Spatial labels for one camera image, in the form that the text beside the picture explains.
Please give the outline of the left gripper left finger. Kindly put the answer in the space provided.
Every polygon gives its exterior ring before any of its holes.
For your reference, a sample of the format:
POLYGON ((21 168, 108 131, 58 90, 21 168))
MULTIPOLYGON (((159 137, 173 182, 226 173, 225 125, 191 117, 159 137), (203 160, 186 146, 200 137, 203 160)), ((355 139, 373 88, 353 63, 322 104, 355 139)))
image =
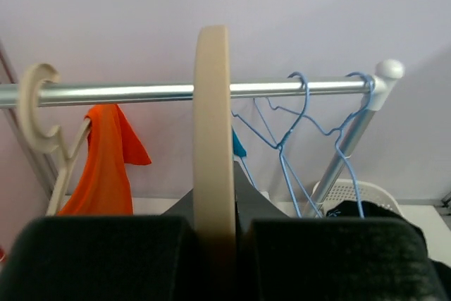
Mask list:
POLYGON ((160 216, 31 221, 1 272, 2 300, 196 300, 192 196, 160 216))

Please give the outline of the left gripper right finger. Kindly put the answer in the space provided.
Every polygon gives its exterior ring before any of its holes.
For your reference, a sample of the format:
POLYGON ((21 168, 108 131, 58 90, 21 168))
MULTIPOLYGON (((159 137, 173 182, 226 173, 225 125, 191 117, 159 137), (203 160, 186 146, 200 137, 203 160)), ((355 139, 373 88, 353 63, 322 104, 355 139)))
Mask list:
POLYGON ((449 300, 450 268, 422 231, 384 213, 290 218, 234 164, 238 300, 449 300))

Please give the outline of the orange t shirt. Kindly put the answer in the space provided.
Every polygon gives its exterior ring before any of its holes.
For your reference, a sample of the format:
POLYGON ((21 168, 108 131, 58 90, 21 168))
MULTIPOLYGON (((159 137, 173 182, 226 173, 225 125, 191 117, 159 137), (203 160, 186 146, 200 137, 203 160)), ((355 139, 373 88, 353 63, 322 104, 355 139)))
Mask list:
POLYGON ((125 166, 152 163, 117 104, 93 106, 86 117, 87 160, 80 181, 59 216, 130 216, 132 193, 125 166))

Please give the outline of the light blue wire hanger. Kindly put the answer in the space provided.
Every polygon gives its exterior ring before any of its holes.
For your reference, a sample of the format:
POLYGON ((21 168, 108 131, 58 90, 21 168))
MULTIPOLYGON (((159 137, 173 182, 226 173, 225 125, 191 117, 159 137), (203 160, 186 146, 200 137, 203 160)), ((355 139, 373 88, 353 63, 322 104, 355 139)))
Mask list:
POLYGON ((320 202, 327 195, 328 191, 332 188, 336 180, 339 178, 342 170, 346 168, 350 174, 350 178, 353 182, 355 193, 357 196, 357 207, 359 210, 359 216, 363 217, 364 212, 362 208, 362 201, 359 198, 359 190, 357 188, 357 178, 354 169, 350 163, 350 157, 357 146, 358 141, 363 135, 366 128, 366 123, 371 118, 368 113, 368 106, 373 99, 374 81, 370 75, 361 72, 353 72, 347 75, 349 78, 360 78, 366 87, 368 92, 364 94, 362 104, 360 108, 352 112, 338 127, 332 128, 330 131, 325 131, 313 118, 310 118, 315 127, 317 127, 320 133, 324 136, 330 136, 333 133, 337 133, 338 137, 335 140, 335 154, 330 161, 325 173, 320 179, 317 189, 312 192, 311 198, 313 202, 320 202))
POLYGON ((303 186, 301 180, 296 175, 294 170, 291 167, 290 162, 286 158, 284 151, 285 151, 285 145, 290 138, 291 134, 294 132, 295 128, 299 124, 301 118, 304 118, 305 111, 307 110, 309 106, 309 96, 310 96, 310 89, 309 89, 309 83, 307 78, 300 72, 294 72, 288 76, 288 78, 297 78, 300 82, 301 88, 304 88, 306 90, 306 93, 304 95, 304 104, 302 107, 302 110, 300 113, 296 113, 296 119, 292 123, 292 125, 288 128, 288 130, 284 133, 284 135, 281 137, 279 141, 276 140, 274 137, 274 134, 272 133, 271 129, 268 126, 268 123, 266 122, 266 119, 264 118, 263 113, 261 112, 256 99, 253 99, 254 107, 257 109, 257 113, 260 115, 261 121, 264 123, 267 132, 269 133, 272 142, 269 141, 266 137, 264 137, 258 130, 256 130, 250 123, 248 123, 240 114, 235 113, 234 111, 231 111, 233 118, 238 118, 241 122, 243 122, 258 138, 260 138, 265 144, 267 144, 271 149, 275 149, 278 151, 278 159, 281 167, 281 171, 283 174, 283 177, 285 179, 285 183, 287 185, 288 192, 290 193, 292 203, 295 208, 296 215, 299 218, 302 218, 301 209, 299 207, 299 203, 297 201, 297 198, 295 196, 295 191, 292 187, 292 183, 290 180, 290 176, 292 176, 298 186, 301 188, 301 191, 304 193, 305 197, 307 198, 307 202, 310 204, 310 206, 314 210, 314 214, 318 217, 322 217, 322 213, 319 211, 318 207, 316 206, 316 203, 313 202, 311 196, 303 186))

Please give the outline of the blue t shirt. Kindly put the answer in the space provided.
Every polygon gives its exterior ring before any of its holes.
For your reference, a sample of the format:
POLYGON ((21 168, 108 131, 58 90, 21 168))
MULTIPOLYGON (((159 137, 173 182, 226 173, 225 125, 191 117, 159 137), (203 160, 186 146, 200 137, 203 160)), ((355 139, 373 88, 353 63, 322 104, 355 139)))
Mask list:
POLYGON ((233 154, 239 158, 244 158, 247 156, 246 149, 242 146, 236 132, 232 129, 232 144, 233 144, 233 154))

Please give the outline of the beige hanger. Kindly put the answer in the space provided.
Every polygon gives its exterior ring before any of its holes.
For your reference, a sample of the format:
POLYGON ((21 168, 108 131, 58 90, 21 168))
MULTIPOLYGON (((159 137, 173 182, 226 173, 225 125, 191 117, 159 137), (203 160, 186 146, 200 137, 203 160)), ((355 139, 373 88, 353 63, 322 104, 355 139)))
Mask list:
POLYGON ((228 29, 201 29, 193 91, 194 226, 210 251, 235 250, 228 29))
POLYGON ((20 129, 29 146, 43 154, 53 152, 58 154, 58 176, 47 207, 47 216, 54 216, 61 210, 81 146, 91 130, 91 120, 86 118, 80 125, 74 143, 68 146, 60 125, 54 125, 49 130, 44 130, 39 125, 37 115, 39 91, 44 84, 56 84, 59 80, 59 73, 48 63, 38 63, 29 67, 19 82, 16 105, 20 129))

